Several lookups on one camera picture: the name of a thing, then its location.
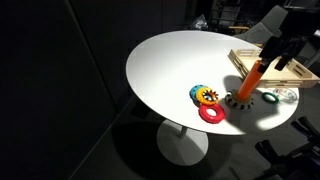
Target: table top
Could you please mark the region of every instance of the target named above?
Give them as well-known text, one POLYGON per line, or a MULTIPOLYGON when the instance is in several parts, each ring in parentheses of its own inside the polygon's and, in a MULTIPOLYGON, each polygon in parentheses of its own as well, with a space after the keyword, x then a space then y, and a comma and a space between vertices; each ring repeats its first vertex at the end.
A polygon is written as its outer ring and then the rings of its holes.
MULTIPOLYGON (((176 31, 154 36, 130 54, 126 73, 135 94, 152 110, 186 127, 216 134, 241 135, 269 130, 287 121, 298 101, 268 104, 258 88, 252 93, 255 105, 249 112, 229 108, 224 97, 239 89, 241 76, 228 58, 231 49, 258 49, 243 40, 203 31, 176 31), (201 119, 189 96, 195 85, 205 85, 219 94, 225 119, 210 124, 201 119)), ((298 88, 291 88, 299 99, 298 88)))

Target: white round table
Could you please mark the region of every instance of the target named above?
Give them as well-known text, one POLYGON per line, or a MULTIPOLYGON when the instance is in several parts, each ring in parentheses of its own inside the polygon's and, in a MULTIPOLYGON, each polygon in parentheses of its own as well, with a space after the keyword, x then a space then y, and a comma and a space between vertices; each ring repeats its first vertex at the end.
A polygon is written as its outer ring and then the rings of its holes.
MULTIPOLYGON (((268 104, 258 88, 249 112, 231 109, 223 100, 228 90, 239 89, 240 74, 228 58, 231 49, 258 49, 243 40, 212 32, 177 31, 154 36, 130 54, 126 73, 135 94, 153 111, 167 118, 159 127, 157 143, 162 154, 177 165, 193 165, 208 150, 206 133, 243 135, 279 126, 295 112, 291 104, 268 104), (209 124, 198 114, 189 96, 195 85, 213 88, 225 119, 209 124)), ((297 88, 291 88, 299 98, 297 88)))

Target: green object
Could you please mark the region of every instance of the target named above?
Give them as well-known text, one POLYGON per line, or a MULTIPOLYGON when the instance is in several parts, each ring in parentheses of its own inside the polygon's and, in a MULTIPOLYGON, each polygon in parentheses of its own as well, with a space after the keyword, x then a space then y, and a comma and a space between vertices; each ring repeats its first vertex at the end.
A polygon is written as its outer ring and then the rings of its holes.
POLYGON ((265 102, 270 103, 270 104, 277 104, 279 102, 279 98, 275 94, 270 93, 270 92, 262 93, 261 97, 265 102), (268 99, 267 98, 268 95, 272 96, 274 98, 274 100, 272 101, 272 100, 268 99))

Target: red ring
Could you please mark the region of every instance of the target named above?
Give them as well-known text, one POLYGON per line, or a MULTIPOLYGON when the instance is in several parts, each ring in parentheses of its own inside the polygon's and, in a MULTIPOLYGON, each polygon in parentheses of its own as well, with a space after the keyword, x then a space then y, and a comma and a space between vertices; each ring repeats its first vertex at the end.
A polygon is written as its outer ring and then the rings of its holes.
POLYGON ((208 123, 217 124, 224 119, 224 109, 219 104, 211 106, 200 105, 199 108, 200 117, 208 123), (207 110, 212 109, 216 112, 216 116, 210 115, 207 110))

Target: dark background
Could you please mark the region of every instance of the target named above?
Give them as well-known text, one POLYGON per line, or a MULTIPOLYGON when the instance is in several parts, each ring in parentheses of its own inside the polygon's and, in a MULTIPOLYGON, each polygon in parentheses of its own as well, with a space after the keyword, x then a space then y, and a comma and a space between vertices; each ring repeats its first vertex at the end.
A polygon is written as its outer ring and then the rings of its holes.
POLYGON ((0 179, 68 179, 133 96, 130 52, 212 6, 192 2, 1 2, 0 179))

